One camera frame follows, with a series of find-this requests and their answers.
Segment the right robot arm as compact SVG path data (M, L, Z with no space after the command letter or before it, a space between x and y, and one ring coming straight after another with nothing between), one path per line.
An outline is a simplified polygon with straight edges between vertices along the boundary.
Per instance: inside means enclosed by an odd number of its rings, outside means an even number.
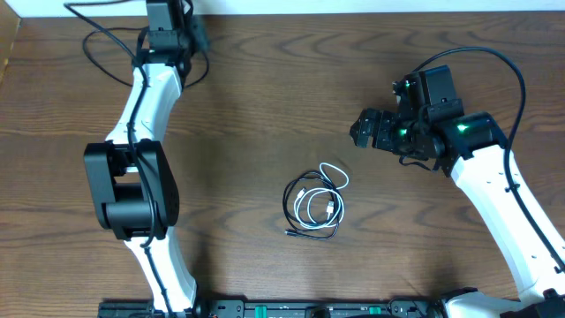
M429 317L562 317L564 240L525 184L509 139L486 112L466 114L446 65L393 85L397 111L366 109L350 128L356 146L412 163L428 159L469 198L508 264L516 300L452 291Z

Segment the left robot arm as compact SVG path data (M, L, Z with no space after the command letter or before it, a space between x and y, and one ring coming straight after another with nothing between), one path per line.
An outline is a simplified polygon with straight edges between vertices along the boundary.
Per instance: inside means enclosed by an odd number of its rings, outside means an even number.
M190 1L148 1L148 25L139 31L131 93L105 141L84 152L87 181L99 224L137 259L153 299L101 308L116 317L205 317L207 304L182 256L175 225L179 192L162 142L170 112L190 85L191 59L203 49Z

